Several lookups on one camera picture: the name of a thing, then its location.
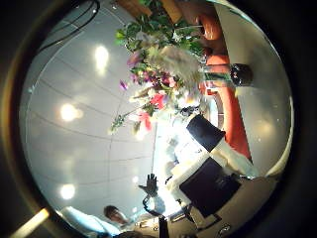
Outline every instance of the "white ceiling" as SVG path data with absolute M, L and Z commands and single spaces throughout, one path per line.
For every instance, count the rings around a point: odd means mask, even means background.
M 128 123 L 111 136 L 114 117 L 134 109 L 128 101 L 134 90 L 123 92 L 119 80 L 129 80 L 125 48 L 116 46 L 115 31 L 132 18 L 103 1 L 94 20 L 63 44 L 41 52 L 33 61 L 21 104 L 21 128 L 28 164 L 43 194 L 55 209 L 73 206 L 103 218 L 103 207 L 113 204 L 127 215 L 142 208 L 145 194 L 133 183 L 145 183 L 153 170 L 155 131 L 137 141 Z M 66 16 L 55 28 L 74 19 L 89 4 Z M 80 18 L 46 42 L 64 36 L 85 22 Z M 95 51 L 109 54 L 104 70 L 96 65 Z M 60 107 L 70 103 L 81 118 L 65 122 Z M 70 200 L 60 196 L 66 183 L 75 186 Z

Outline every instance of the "recessed light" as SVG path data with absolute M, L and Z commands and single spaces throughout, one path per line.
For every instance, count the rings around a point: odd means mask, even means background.
M 139 177 L 133 177 L 133 178 L 132 178 L 132 182 L 133 182 L 133 183 L 137 183 L 138 181 L 139 181 Z
M 60 195 L 63 199 L 72 199 L 75 195 L 75 187 L 73 184 L 65 184 L 60 189 Z

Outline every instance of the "man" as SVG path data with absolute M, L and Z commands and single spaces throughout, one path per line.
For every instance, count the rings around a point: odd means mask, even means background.
M 121 232 L 131 231 L 134 229 L 136 222 L 159 216 L 165 211 L 164 202 L 158 195 L 157 177 L 154 174 L 148 175 L 147 185 L 139 185 L 139 188 L 141 188 L 147 196 L 143 200 L 145 209 L 138 212 L 138 214 L 127 218 L 127 216 L 114 205 L 104 207 L 104 215 L 115 222 Z M 153 210 L 148 209 L 151 200 L 155 205 Z

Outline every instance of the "green leaf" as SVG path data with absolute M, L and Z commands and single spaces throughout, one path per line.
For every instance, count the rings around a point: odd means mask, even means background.
M 127 27 L 127 37 L 135 38 L 137 33 L 141 30 L 141 26 L 138 23 L 132 22 Z
M 115 44 L 116 44 L 117 46 L 123 46 L 123 45 L 125 45 L 125 43 L 126 43 L 125 40 L 119 40 L 119 39 L 116 39 L 116 40 L 115 40 Z
M 125 35 L 125 32 L 124 32 L 123 29 L 118 29 L 118 30 L 116 31 L 116 39 L 117 39 L 117 40 L 124 40 L 124 39 L 126 39 L 126 35 Z
M 130 51 L 134 52 L 140 48 L 141 40 L 130 41 L 127 46 Z
M 153 2 L 154 0 L 139 0 L 139 3 L 142 5 L 145 5 L 147 7 L 150 6 L 150 4 Z
M 154 30 L 158 30 L 159 29 L 159 22 L 158 21 L 155 21 L 155 20 L 149 20 L 149 24 L 152 26 L 152 28 Z
M 189 50 L 196 54 L 197 56 L 201 56 L 203 53 L 203 48 L 200 42 L 190 42 Z
M 175 27 L 176 28 L 183 28 L 183 27 L 188 27 L 190 26 L 185 19 L 180 18 L 176 23 L 175 23 Z

